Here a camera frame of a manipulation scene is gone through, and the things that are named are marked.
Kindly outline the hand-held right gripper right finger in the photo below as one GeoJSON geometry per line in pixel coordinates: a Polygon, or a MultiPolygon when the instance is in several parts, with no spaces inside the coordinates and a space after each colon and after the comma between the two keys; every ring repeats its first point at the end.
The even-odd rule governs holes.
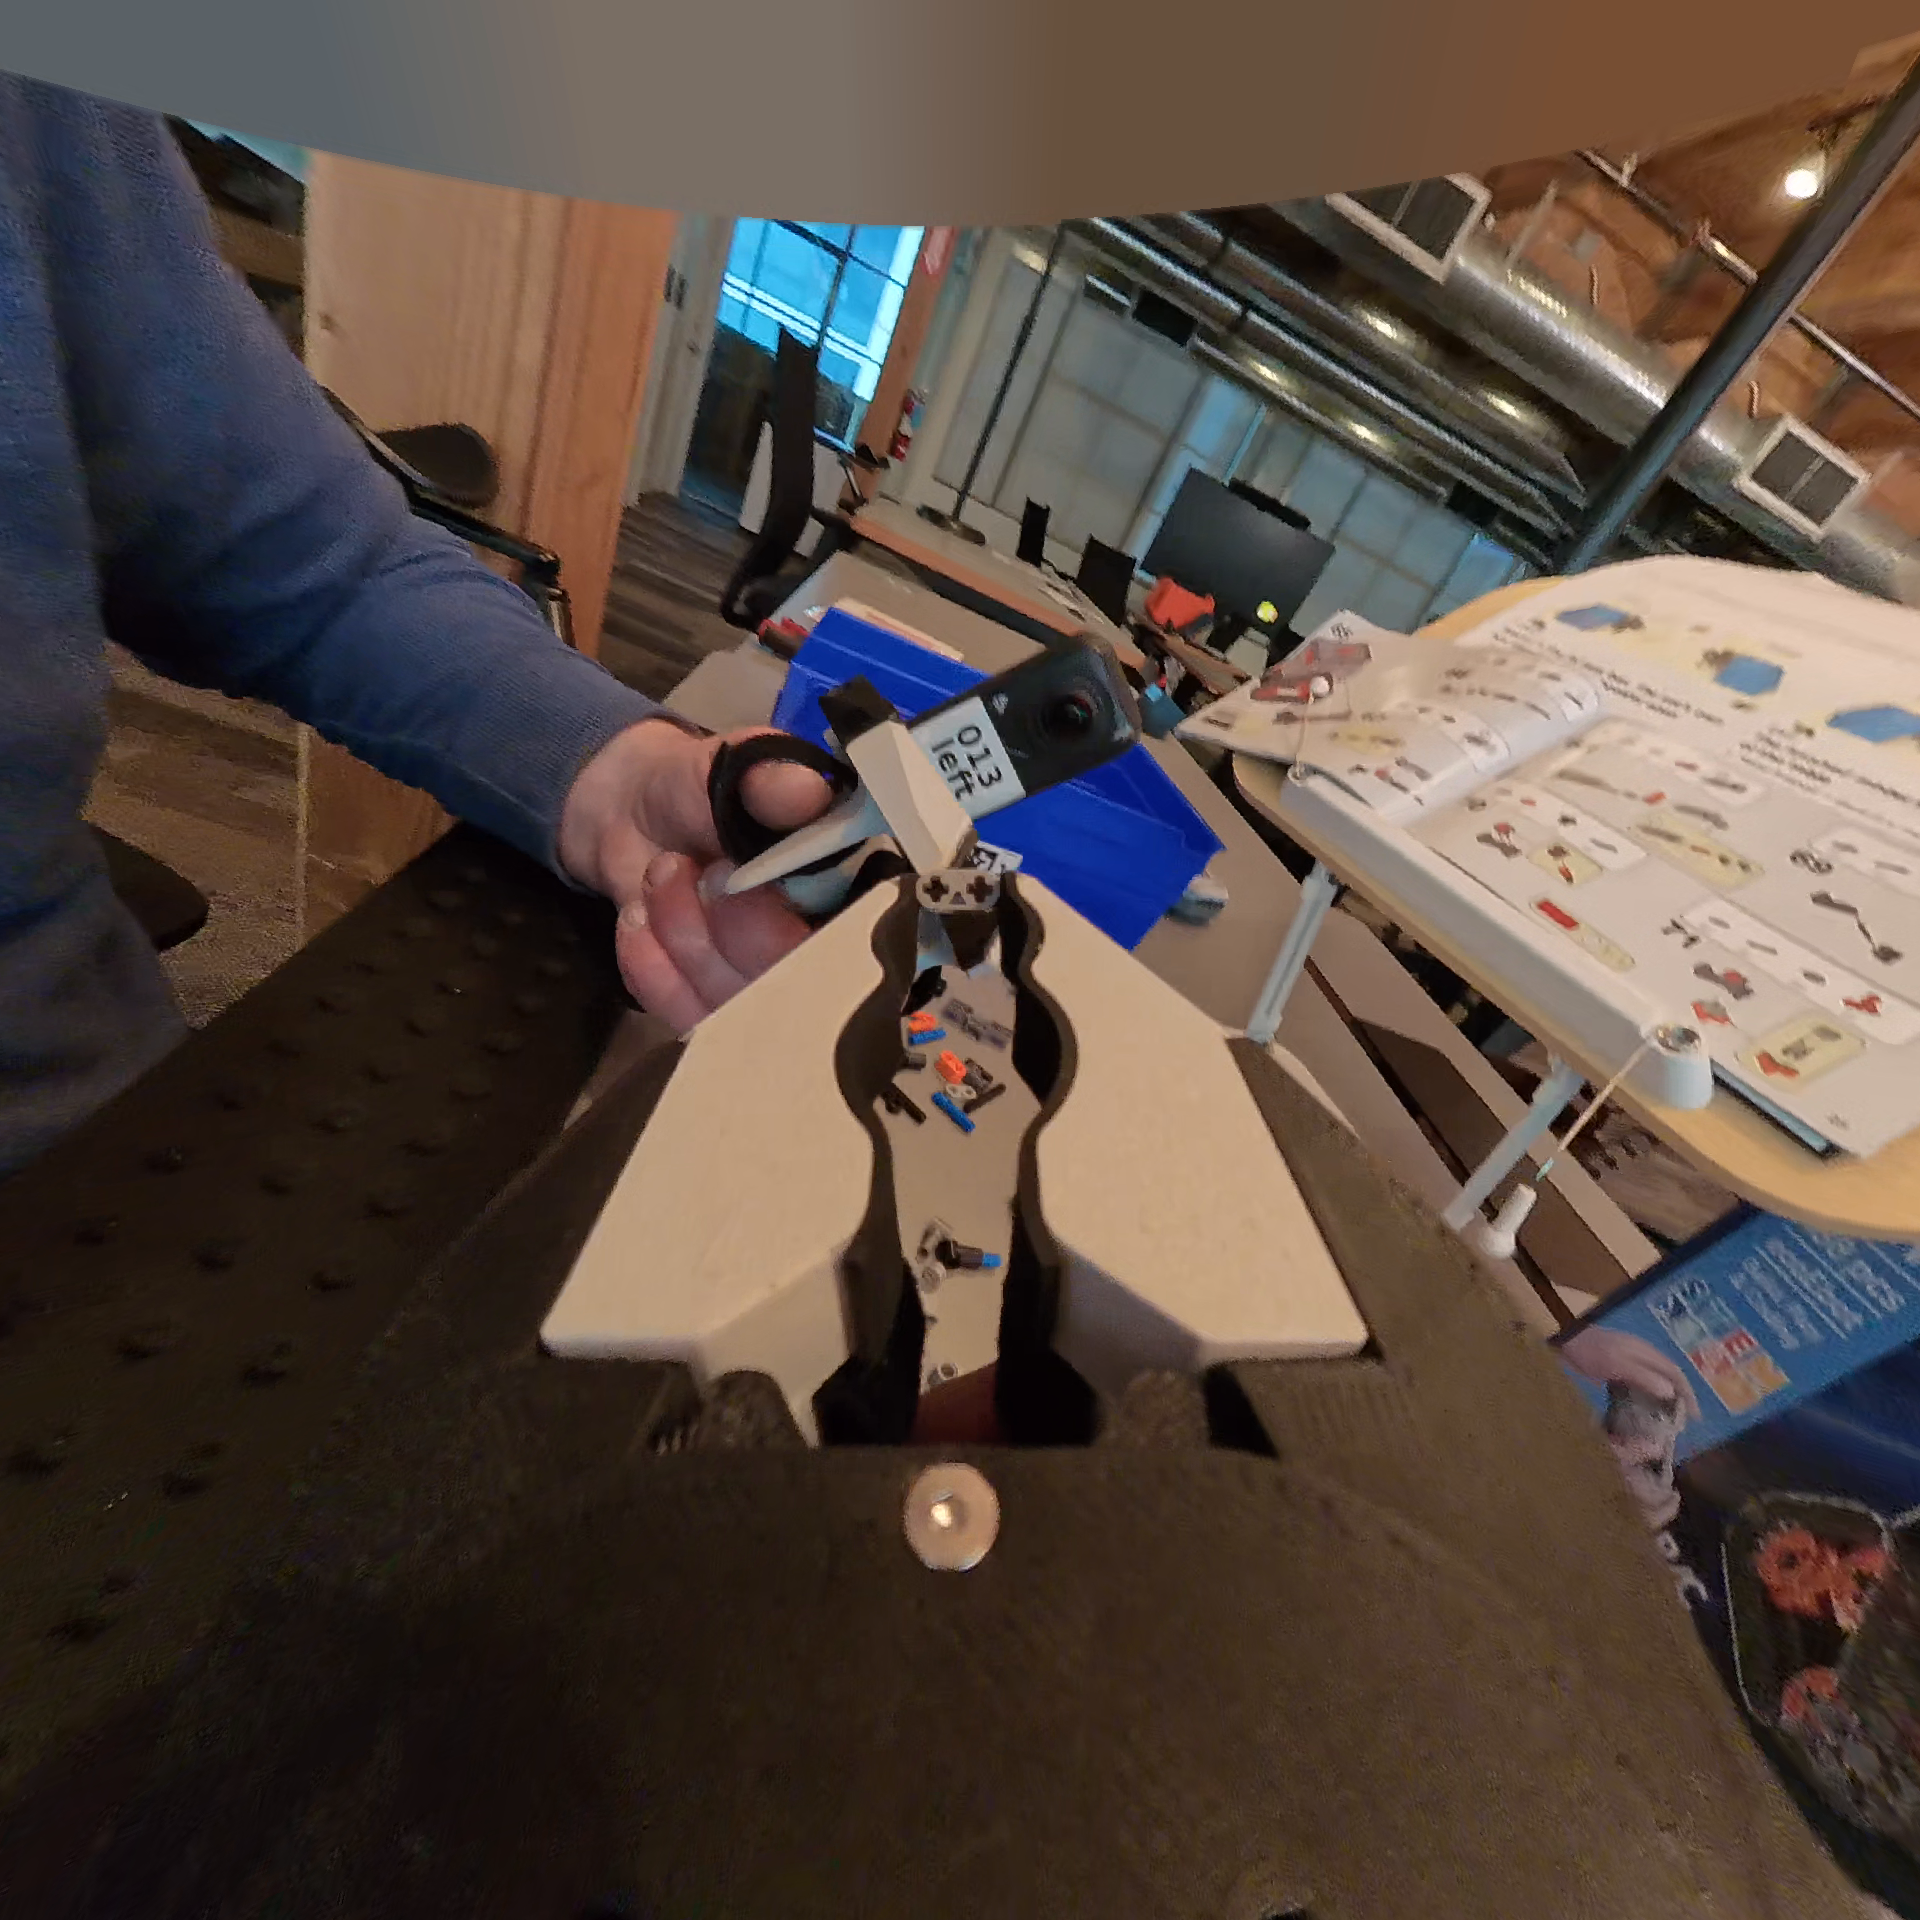
{"type": "Polygon", "coordinates": [[[1019,1138],[995,1423],[1082,1444],[1137,1379],[1347,1360],[1370,1332],[1260,1091],[1256,1042],[1116,945],[1040,881],[995,905],[1016,991],[1019,1138]]]}

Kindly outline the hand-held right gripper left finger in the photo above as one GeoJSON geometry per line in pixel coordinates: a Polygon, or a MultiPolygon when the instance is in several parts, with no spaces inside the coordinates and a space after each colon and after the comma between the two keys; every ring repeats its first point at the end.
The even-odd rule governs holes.
{"type": "Polygon", "coordinates": [[[682,1044],[545,1320],[557,1356],[773,1379],[809,1442],[896,1444],[919,1398],[877,1100],[917,970],[915,882],[851,900],[682,1044]]]}

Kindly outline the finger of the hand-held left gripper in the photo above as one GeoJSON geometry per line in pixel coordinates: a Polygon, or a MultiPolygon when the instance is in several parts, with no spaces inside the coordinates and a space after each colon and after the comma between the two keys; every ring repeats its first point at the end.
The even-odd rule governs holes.
{"type": "Polygon", "coordinates": [[[966,864],[976,833],[947,778],[900,719],[877,721],[843,740],[858,776],[843,854],[889,841],[915,873],[966,864]]]}

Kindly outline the person's left forearm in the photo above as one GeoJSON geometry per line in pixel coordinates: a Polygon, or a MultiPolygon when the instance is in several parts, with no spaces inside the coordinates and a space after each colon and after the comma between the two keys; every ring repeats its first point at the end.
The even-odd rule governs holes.
{"type": "Polygon", "coordinates": [[[413,515],[282,348],[129,371],[102,416],[87,475],[111,636],[280,708],[566,877],[572,784],[655,706],[413,515]]]}

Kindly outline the person's left hand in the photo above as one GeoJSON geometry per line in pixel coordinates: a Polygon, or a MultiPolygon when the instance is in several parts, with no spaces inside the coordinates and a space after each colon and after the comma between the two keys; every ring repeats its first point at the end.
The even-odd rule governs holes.
{"type": "Polygon", "coordinates": [[[563,809],[563,871],[614,905],[627,992],[680,1034],[807,937],[773,886],[727,892],[731,862],[708,807],[716,754],[762,735],[638,723],[587,761],[563,809]]]}

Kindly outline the blue storage bin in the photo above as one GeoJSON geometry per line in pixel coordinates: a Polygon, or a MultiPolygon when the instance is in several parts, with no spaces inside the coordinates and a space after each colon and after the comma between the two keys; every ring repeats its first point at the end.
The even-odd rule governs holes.
{"type": "MultiPolygon", "coordinates": [[[[854,678],[906,721],[919,721],[989,676],[843,602],[803,636],[771,723],[835,748],[822,701],[854,678]]],[[[974,831],[987,862],[1040,879],[1122,947],[1137,947],[1220,850],[1215,831],[1141,744],[1034,797],[976,810],[974,831]]]]}

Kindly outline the background wooden table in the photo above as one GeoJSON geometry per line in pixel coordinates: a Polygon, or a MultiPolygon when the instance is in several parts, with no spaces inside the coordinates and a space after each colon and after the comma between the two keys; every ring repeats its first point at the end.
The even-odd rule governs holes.
{"type": "Polygon", "coordinates": [[[883,498],[851,511],[847,526],[856,547],[890,555],[930,591],[1021,636],[1053,640],[1086,630],[1103,638],[1120,663],[1137,668],[1148,683],[1161,683],[1165,691],[1201,683],[1192,663],[1154,638],[1139,640],[1069,575],[1044,562],[1002,555],[972,539],[968,528],[947,530],[883,498]]]}

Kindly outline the computer monitor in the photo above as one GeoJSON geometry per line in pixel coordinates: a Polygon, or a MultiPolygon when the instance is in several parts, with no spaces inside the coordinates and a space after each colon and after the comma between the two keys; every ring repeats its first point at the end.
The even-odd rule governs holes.
{"type": "Polygon", "coordinates": [[[1228,483],[1186,467],[1139,558],[1148,579],[1173,579],[1213,600],[1226,621],[1266,638],[1290,629],[1334,558],[1334,545],[1275,515],[1228,483]]]}

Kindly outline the black dimpled pad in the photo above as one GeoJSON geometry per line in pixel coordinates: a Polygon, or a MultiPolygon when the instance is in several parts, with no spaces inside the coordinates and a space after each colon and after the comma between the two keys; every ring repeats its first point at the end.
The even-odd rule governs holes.
{"type": "Polygon", "coordinates": [[[655,1368],[521,1197],[610,911],[472,828],[3,1182],[3,1915],[636,1915],[564,1641],[655,1368]]]}

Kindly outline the printed toy box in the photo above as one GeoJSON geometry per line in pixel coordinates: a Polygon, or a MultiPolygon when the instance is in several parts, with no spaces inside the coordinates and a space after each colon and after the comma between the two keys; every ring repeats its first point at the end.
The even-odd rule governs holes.
{"type": "Polygon", "coordinates": [[[1916,1915],[1916,1241],[1740,1207],[1554,1343],[1747,1728],[1916,1915]]]}

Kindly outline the wooden pillar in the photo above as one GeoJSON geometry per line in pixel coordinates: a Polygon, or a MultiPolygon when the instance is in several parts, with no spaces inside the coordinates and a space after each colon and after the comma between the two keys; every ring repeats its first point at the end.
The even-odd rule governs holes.
{"type": "Polygon", "coordinates": [[[680,215],[316,151],[305,359],[371,428],[462,422],[496,515],[555,551],[600,627],[680,215]]]}

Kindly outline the black pole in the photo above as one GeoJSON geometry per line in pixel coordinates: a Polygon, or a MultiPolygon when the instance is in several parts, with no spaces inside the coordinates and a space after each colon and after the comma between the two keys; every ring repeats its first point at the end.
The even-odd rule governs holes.
{"type": "Polygon", "coordinates": [[[1660,411],[1582,505],[1552,560],[1558,572],[1584,572],[1607,556],[1736,376],[1789,321],[1819,272],[1880,202],[1916,140],[1918,64],[1912,62],[1838,166],[1834,181],[1821,187],[1789,229],[1660,411]]]}

